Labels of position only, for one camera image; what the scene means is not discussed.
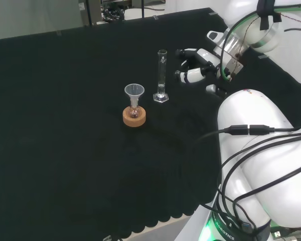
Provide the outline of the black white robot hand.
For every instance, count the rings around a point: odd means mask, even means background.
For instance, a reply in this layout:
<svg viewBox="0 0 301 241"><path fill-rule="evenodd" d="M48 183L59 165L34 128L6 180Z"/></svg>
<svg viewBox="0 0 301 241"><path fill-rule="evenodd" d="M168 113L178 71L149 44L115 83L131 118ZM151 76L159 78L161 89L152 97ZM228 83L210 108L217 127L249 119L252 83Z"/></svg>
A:
<svg viewBox="0 0 301 241"><path fill-rule="evenodd" d="M183 62L183 71L175 72L175 79L183 84L193 84L204 80L208 75L216 77L217 82L206 86L206 92L219 97L227 95L226 83L243 68L240 58L248 46L236 36L226 39L225 32L210 31L208 40L216 47L213 53L203 48L187 48L176 50L176 56Z"/></svg>

